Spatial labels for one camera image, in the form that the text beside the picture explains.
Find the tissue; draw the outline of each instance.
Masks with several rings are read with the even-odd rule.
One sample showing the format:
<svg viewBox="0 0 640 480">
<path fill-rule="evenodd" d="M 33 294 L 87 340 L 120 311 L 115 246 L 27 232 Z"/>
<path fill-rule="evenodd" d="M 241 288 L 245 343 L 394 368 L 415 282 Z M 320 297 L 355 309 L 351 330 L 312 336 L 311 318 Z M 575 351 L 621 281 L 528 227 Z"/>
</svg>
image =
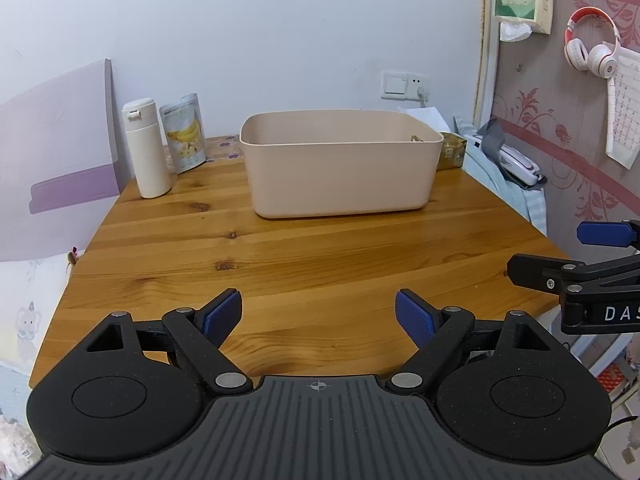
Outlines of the tissue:
<svg viewBox="0 0 640 480">
<path fill-rule="evenodd" d="M 527 23 L 500 22 L 500 41 L 522 41 L 531 35 Z"/>
</svg>

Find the headphone headband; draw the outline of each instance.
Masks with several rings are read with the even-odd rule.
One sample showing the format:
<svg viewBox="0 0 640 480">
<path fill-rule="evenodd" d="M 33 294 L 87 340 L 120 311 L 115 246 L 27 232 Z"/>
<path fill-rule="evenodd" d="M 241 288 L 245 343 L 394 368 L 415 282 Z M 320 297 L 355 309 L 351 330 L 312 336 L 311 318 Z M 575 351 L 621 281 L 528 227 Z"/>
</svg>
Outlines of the headphone headband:
<svg viewBox="0 0 640 480">
<path fill-rule="evenodd" d="M 611 16 L 609 16 L 604 10 L 599 9 L 598 7 L 582 7 L 581 9 L 576 10 L 571 17 L 569 18 L 569 22 L 566 24 L 566 30 L 564 32 L 564 44 L 566 45 L 574 38 L 574 28 L 577 23 L 587 16 L 600 16 L 607 20 L 611 27 L 613 28 L 613 34 L 616 37 L 616 46 L 613 49 L 613 55 L 616 56 L 618 54 L 618 49 L 620 48 L 620 33 L 616 24 L 614 23 Z"/>
</svg>

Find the crosshair symbol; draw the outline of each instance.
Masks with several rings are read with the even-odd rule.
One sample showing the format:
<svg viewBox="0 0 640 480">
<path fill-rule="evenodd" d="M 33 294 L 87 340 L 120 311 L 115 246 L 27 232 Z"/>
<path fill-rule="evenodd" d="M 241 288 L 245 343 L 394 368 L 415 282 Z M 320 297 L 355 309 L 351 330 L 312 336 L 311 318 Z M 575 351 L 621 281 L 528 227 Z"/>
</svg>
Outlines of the crosshair symbol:
<svg viewBox="0 0 640 480">
<path fill-rule="evenodd" d="M 322 381 L 316 381 L 315 383 L 311 383 L 307 385 L 309 388 L 319 392 L 320 390 L 324 390 L 325 388 L 331 386 L 330 384 L 323 383 Z"/>
</svg>

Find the ribbed gray surface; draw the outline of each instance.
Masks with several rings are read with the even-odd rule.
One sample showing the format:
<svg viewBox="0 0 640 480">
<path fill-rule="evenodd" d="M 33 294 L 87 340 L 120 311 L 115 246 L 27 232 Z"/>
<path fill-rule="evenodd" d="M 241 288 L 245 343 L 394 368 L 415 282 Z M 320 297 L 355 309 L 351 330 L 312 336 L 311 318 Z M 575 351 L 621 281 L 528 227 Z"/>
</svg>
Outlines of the ribbed gray surface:
<svg viewBox="0 0 640 480">
<path fill-rule="evenodd" d="M 318 389 L 318 381 L 326 387 Z M 469 451 L 419 397 L 373 376 L 267 377 L 242 397 L 217 400 L 176 446 L 119 465 L 44 459 L 29 480 L 362 479 L 611 480 L 592 457 L 551 466 L 501 463 Z"/>
</svg>

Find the white wall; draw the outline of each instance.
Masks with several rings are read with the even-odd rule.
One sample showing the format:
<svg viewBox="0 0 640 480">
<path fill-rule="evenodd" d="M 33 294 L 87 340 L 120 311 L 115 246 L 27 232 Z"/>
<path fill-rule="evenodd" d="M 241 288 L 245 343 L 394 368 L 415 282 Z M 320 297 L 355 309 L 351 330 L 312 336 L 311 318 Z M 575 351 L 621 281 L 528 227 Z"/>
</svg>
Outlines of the white wall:
<svg viewBox="0 0 640 480">
<path fill-rule="evenodd" d="M 0 102 L 113 60 L 119 109 L 197 92 L 207 136 L 251 114 L 386 108 L 380 72 L 431 79 L 430 105 L 473 116 L 481 0 L 0 0 Z M 415 107 L 415 102 L 404 102 Z"/>
</svg>

